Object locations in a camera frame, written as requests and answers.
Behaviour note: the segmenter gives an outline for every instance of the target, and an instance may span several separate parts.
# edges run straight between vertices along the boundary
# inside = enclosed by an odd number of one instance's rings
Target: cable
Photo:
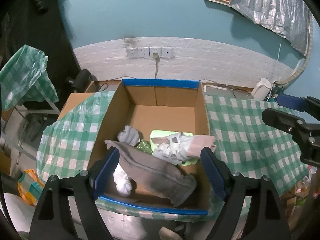
[[[235,93],[234,93],[234,90],[239,90],[239,91],[244,91],[244,92],[247,92],[248,93],[248,95],[250,95],[251,93],[249,93],[247,90],[245,90],[245,89],[241,89],[241,88],[233,88],[233,90],[232,90],[232,93],[233,93],[233,96],[235,97],[235,98],[237,98],[236,97],[236,95],[235,95]]]
[[[219,84],[218,82],[215,82],[215,81],[210,80],[210,79],[200,79],[200,80],[196,80],[196,81],[211,81],[211,82],[213,82],[215,84]]]
[[[270,92],[269,92],[269,96],[268,96],[267,101],[269,101],[269,98],[270,98],[270,95],[271,95],[271,91],[272,91],[273,85],[274,85],[274,82],[273,82],[272,85],[271,85],[271,89],[270,89]]]
[[[296,110],[297,111],[297,110]],[[299,114],[299,111],[297,111],[297,113],[298,113],[298,116],[301,118],[301,116],[300,116],[300,114]]]
[[[277,61],[279,61],[279,55],[280,55],[280,49],[281,49],[282,41],[280,42],[279,51],[278,51],[278,58]]]
[[[160,58],[159,58],[159,57],[156,57],[156,72],[155,72],[155,79],[157,78],[157,75],[158,75],[158,70],[159,70],[159,61],[160,61]]]
[[[117,80],[117,79],[124,78],[124,77],[129,77],[129,76],[123,76],[123,77],[118,77],[118,78],[112,78],[112,79],[108,79],[108,80],[105,80],[105,81]]]

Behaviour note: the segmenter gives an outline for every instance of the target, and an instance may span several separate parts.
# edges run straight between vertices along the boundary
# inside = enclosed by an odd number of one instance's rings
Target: gray cloth
[[[126,125],[124,130],[118,133],[119,142],[129,144],[131,146],[136,146],[140,142],[139,133],[135,128],[130,125]]]
[[[161,198],[168,198],[174,207],[180,206],[196,188],[196,179],[182,175],[171,163],[146,154],[125,143],[105,140],[107,147],[120,152],[119,164],[137,184]]]

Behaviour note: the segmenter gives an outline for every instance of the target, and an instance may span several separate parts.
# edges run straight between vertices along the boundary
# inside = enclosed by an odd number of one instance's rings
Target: blue wall
[[[307,68],[285,93],[296,97],[312,96],[320,99],[320,27],[315,19],[313,19],[313,48]],[[306,122],[318,122],[307,113],[300,113],[300,116]]]
[[[129,37],[173,36],[251,49],[295,68],[289,42],[231,10],[203,0],[58,0],[73,48]]]

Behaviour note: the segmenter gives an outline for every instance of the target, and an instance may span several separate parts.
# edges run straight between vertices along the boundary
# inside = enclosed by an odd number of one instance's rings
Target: white glove
[[[128,197],[131,194],[132,185],[130,182],[130,177],[127,173],[122,169],[120,164],[116,167],[113,173],[113,181],[116,184],[116,188],[120,196]]]

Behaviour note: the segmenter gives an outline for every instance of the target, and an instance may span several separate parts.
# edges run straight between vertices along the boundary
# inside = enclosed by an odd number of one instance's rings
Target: cardboard box
[[[13,108],[7,110],[7,111],[2,111],[1,112],[1,119],[7,123],[7,121],[9,120],[11,114],[12,114]]]
[[[71,94],[59,118],[91,96],[93,93]],[[140,137],[150,140],[151,131],[168,130],[191,132],[195,135],[209,134],[204,96],[201,83],[178,80],[124,79],[116,89],[106,111],[90,156],[88,169],[106,153],[106,139],[117,140],[125,125],[137,129]],[[210,183],[201,162],[195,165],[178,166],[185,174],[194,174],[197,187],[193,194],[178,209],[169,199],[155,196],[143,185],[133,183],[129,198],[121,197],[110,178],[107,201],[130,207],[175,214],[206,215],[209,206]]]
[[[0,167],[1,172],[6,175],[10,175],[11,159],[4,153],[4,149],[0,148]]]

